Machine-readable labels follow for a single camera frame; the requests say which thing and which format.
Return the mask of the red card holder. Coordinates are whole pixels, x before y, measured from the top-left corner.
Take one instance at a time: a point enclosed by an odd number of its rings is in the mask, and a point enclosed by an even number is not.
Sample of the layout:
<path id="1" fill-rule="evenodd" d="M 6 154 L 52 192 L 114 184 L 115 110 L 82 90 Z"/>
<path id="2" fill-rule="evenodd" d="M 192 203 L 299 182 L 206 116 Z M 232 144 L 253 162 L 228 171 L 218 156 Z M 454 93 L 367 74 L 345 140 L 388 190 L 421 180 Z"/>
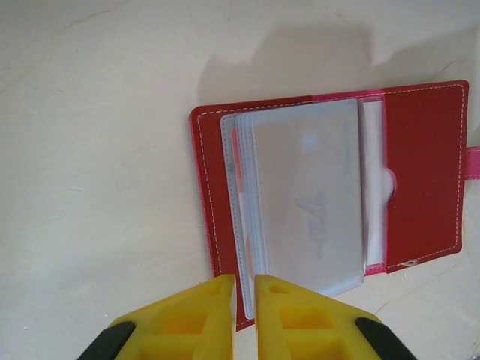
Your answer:
<path id="1" fill-rule="evenodd" d="M 354 99 L 358 105 L 364 278 L 462 248 L 466 180 L 480 179 L 467 146 L 464 80 L 195 107 L 189 116 L 214 275 L 237 277 L 237 326 L 254 323 L 256 161 L 251 122 L 268 110 Z M 249 246 L 245 248 L 231 131 L 239 140 Z"/>

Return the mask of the white credit card grey logo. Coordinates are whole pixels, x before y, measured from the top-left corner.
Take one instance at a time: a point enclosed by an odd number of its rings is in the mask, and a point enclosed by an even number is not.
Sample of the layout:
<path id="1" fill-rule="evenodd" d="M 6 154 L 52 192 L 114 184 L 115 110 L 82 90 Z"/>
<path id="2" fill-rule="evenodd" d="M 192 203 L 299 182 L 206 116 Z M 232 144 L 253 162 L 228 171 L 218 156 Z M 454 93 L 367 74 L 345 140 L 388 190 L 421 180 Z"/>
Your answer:
<path id="1" fill-rule="evenodd" d="M 365 270 L 356 100 L 268 110 L 251 130 L 254 271 L 325 296 L 357 287 Z"/>

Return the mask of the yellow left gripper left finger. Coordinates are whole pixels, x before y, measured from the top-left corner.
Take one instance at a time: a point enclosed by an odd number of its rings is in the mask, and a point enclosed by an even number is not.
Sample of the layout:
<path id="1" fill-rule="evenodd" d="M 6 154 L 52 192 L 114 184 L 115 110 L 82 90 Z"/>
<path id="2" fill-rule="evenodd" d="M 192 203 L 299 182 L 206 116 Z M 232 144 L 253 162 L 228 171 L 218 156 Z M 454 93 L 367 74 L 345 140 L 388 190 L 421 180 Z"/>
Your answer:
<path id="1" fill-rule="evenodd" d="M 233 360 L 236 299 L 215 277 L 113 320 L 77 360 Z"/>

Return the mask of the orange credit card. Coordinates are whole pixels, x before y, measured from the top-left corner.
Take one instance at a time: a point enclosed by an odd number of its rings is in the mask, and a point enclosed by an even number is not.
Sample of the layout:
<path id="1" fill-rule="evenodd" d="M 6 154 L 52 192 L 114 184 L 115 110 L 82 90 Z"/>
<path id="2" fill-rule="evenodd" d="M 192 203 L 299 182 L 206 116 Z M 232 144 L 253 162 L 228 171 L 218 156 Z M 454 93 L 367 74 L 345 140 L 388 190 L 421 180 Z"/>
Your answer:
<path id="1" fill-rule="evenodd" d="M 245 196 L 244 196 L 244 181 L 242 175 L 242 156 L 240 154 L 239 147 L 239 137 L 237 134 L 236 127 L 233 127 L 231 131 L 232 136 L 232 153 L 234 158 L 235 166 L 235 179 L 238 193 L 239 208 L 241 213 L 241 227 L 244 239 L 244 246 L 248 248 L 249 239 L 248 239 L 248 217 L 245 210 Z"/>

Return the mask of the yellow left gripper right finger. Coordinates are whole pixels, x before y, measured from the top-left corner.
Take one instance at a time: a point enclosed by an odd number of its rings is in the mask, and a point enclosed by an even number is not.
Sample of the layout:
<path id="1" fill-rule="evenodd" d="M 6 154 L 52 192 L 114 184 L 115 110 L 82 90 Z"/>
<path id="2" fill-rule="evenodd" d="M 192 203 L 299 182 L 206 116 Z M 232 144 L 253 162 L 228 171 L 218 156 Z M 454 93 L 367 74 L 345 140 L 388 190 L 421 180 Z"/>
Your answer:
<path id="1" fill-rule="evenodd" d="M 255 278 L 258 360 L 407 360 L 378 317 L 271 275 Z"/>

